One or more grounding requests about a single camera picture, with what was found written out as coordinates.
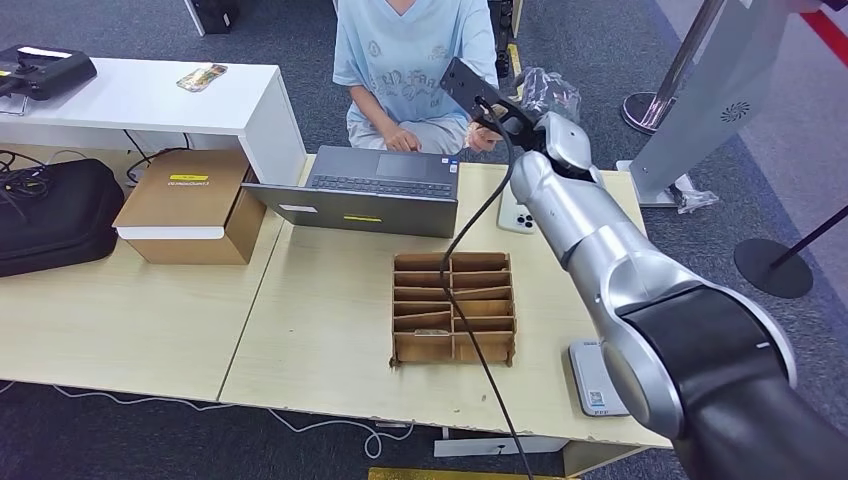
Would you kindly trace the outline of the person's left hand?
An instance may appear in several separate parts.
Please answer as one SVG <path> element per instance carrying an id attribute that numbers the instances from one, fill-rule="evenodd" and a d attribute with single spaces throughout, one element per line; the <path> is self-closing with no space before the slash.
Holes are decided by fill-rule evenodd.
<path id="1" fill-rule="evenodd" d="M 466 133 L 466 146 L 474 152 L 491 152 L 503 137 L 478 122 L 471 122 Z"/>

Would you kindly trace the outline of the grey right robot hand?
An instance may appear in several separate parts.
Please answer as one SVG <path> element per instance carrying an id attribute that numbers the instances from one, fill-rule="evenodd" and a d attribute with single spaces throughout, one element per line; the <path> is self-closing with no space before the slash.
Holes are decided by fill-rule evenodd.
<path id="1" fill-rule="evenodd" d="M 527 67 L 518 73 L 514 86 L 520 107 L 535 118 L 555 112 L 574 123 L 580 122 L 580 92 L 558 72 Z"/>

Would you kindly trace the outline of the person's right hand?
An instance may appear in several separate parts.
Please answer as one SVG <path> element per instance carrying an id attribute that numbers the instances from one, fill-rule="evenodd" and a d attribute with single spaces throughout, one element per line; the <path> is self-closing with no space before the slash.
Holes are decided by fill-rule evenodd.
<path id="1" fill-rule="evenodd" d="M 418 137 L 399 125 L 390 124 L 381 130 L 386 149 L 397 152 L 419 152 L 422 145 Z"/>

